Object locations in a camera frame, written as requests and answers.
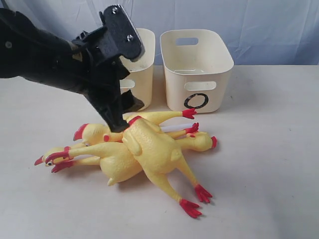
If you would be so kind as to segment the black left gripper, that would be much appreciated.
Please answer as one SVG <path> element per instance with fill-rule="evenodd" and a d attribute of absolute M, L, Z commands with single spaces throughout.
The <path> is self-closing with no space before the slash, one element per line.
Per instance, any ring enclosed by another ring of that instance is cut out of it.
<path fill-rule="evenodd" d="M 98 46 L 103 27 L 81 32 L 68 41 L 55 37 L 57 49 L 53 71 L 55 87 L 87 96 L 87 100 L 107 123 L 111 132 L 127 128 L 124 112 L 136 112 L 145 106 L 131 90 L 121 94 L 120 81 L 129 75 L 120 57 L 107 60 Z"/>

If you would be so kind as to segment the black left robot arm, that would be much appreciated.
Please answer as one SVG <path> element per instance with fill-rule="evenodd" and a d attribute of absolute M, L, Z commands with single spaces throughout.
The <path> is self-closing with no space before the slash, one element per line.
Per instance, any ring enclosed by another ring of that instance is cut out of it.
<path fill-rule="evenodd" d="M 102 26 L 72 41 L 37 28 L 19 11 L 0 10 L 0 76 L 83 95 L 112 132 L 129 125 L 123 114 L 144 106 L 131 91 L 120 90 L 129 76 L 122 58 L 138 61 L 145 48 L 124 8 L 111 5 L 99 13 Z"/>

